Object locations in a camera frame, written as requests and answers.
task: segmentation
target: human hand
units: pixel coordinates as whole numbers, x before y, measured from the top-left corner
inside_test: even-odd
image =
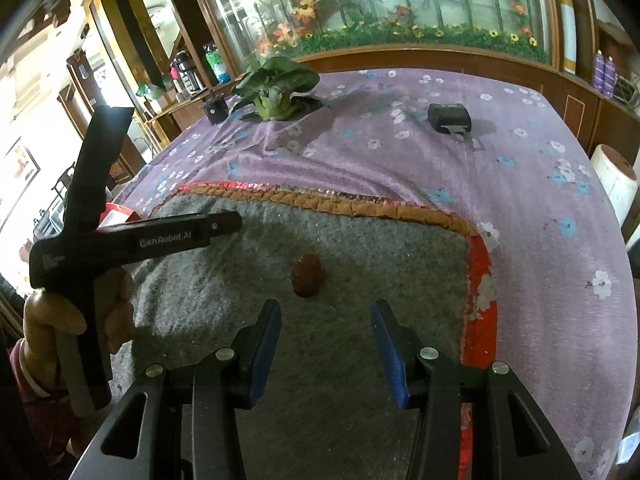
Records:
[[[125,273],[116,303],[104,319],[106,345],[112,354],[131,341],[136,331],[133,324],[133,280]],[[56,387],[56,351],[55,331],[80,335],[86,330],[84,316],[71,302],[56,294],[40,289],[34,291],[24,303],[24,357],[26,367],[33,379],[45,390]]]

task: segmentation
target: purple bottle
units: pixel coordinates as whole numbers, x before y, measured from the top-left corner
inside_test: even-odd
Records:
[[[599,50],[593,59],[593,78],[591,79],[591,86],[598,92],[602,92],[604,86],[604,64],[604,56]]]
[[[604,62],[604,85],[602,86],[602,92],[605,97],[611,99],[613,97],[613,87],[616,85],[616,65],[613,63],[613,58],[609,56]]]

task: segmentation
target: gray felt mat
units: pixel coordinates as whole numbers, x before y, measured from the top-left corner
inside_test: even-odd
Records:
[[[240,234],[131,269],[139,332],[114,357],[114,394],[152,362],[181,367],[231,343],[275,298],[282,334],[267,388],[252,411],[237,412],[247,478],[404,478],[417,413],[389,396],[369,306],[386,299],[401,324],[457,361],[466,240],[436,226],[200,195],[176,197],[157,216],[219,209],[242,214]],[[304,253],[317,253],[327,273],[309,300],[289,281]]]

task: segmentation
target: wooden headboard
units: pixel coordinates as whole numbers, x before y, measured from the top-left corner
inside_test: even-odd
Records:
[[[640,147],[640,118],[633,112],[576,76],[508,54],[463,46],[398,44],[318,52],[296,61],[318,73],[430,68],[526,86],[549,100],[589,156],[598,144],[608,144],[633,164]]]

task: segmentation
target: picture frame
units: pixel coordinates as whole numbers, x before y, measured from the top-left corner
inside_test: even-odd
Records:
[[[38,163],[18,137],[0,160],[0,231],[38,173]]]

